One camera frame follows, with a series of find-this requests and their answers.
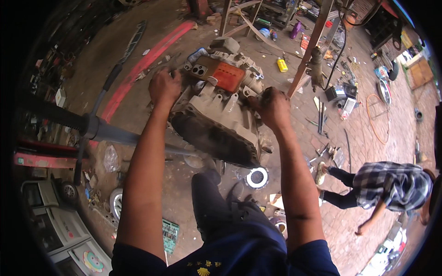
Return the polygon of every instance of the purple bottle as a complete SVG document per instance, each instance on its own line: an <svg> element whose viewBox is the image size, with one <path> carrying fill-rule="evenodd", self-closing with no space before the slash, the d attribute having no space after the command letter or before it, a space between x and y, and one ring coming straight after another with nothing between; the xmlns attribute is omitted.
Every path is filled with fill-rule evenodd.
<svg viewBox="0 0 442 276"><path fill-rule="evenodd" d="M301 21L298 21L295 26L293 26L293 30L290 32L290 39L294 39L301 29Z"/></svg>

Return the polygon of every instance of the dark pants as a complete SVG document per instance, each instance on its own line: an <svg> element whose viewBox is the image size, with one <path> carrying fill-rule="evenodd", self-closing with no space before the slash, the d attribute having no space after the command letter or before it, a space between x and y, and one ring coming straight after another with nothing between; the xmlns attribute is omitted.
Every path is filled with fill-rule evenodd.
<svg viewBox="0 0 442 276"><path fill-rule="evenodd" d="M354 174L349 174L348 172L336 167L330 167L328 169L328 173L342 181L345 186L353 188ZM352 208L358 205L356 203L356 191L354 189L348 192L345 196L334 192L324 191L323 199L341 209Z"/></svg>
<svg viewBox="0 0 442 276"><path fill-rule="evenodd" d="M216 170L195 174L192 178L195 219L204 242L210 241L225 226L243 220L267 223L278 231L255 203L240 202L234 197L224 200L218 190L220 181Z"/></svg>

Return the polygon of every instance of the bucket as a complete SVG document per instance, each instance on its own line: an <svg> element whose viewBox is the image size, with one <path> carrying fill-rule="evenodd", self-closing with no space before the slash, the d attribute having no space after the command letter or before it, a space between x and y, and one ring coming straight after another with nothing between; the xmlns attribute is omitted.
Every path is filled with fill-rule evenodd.
<svg viewBox="0 0 442 276"><path fill-rule="evenodd" d="M265 38L269 38L269 36L270 36L270 31L269 31L269 29L266 29L266 28L260 29L259 33L262 34ZM256 34L255 34L255 37L259 41L262 41L262 39L260 39L259 36L257 36Z"/></svg>

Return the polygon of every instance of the wooden board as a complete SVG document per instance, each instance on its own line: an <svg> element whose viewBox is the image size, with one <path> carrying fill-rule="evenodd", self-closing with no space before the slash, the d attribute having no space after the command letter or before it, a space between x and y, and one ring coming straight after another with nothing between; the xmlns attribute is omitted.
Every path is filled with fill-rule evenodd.
<svg viewBox="0 0 442 276"><path fill-rule="evenodd" d="M433 79L433 72L431 72L431 68L425 58L411 66L409 71L412 76L412 81L409 80L412 90L421 87Z"/></svg>

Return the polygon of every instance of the spray can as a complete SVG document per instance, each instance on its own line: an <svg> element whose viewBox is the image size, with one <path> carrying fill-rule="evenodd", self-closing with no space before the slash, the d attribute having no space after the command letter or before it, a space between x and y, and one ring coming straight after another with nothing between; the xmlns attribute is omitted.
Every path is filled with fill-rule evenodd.
<svg viewBox="0 0 442 276"><path fill-rule="evenodd" d="M278 64L279 71L287 72L289 70L287 68L286 62L282 58L278 57L278 61L276 63Z"/></svg>
<svg viewBox="0 0 442 276"><path fill-rule="evenodd" d="M278 39L278 36L276 35L276 32L274 30L270 30L270 37L273 41L276 41Z"/></svg>

